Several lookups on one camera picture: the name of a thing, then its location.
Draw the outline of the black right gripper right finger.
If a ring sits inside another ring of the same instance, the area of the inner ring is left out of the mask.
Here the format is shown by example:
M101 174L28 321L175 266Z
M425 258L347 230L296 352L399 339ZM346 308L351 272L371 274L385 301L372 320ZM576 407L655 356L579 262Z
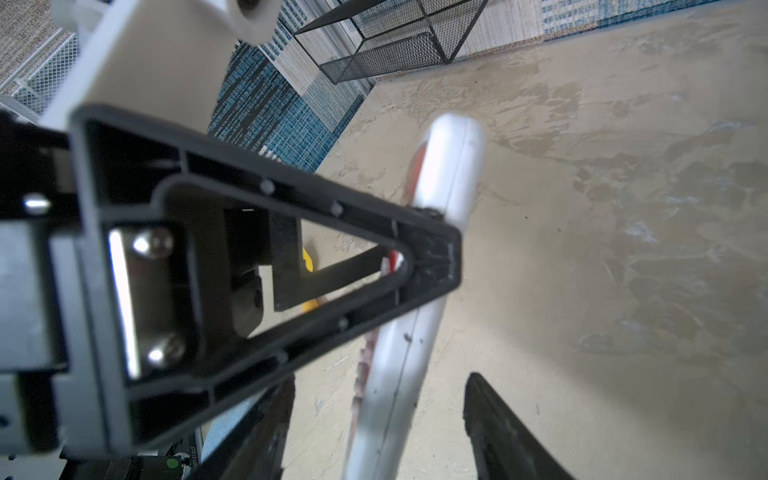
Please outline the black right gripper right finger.
M465 386L463 419L479 479L573 479L478 372Z

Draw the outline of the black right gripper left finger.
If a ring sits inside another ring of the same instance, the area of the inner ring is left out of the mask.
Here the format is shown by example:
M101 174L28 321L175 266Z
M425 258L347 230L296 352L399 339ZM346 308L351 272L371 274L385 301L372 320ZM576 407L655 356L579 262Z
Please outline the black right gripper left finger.
M80 221L50 241L68 368L53 393L66 450L170 441L398 316L393 251L462 235L413 208L151 117L79 108ZM328 303L301 313L301 250Z

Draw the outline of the white remote with red buttons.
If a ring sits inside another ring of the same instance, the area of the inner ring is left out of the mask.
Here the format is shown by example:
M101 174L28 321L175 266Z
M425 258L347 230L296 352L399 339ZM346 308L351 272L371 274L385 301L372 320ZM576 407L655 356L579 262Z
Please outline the white remote with red buttons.
M485 134L468 116L447 113L434 120L416 150L403 191L405 206L466 232L485 164ZM403 310L367 334L355 386L352 422L342 476L394 479L410 433L447 294L461 282L462 242L417 240L420 259L393 251L385 274L410 268L400 290Z

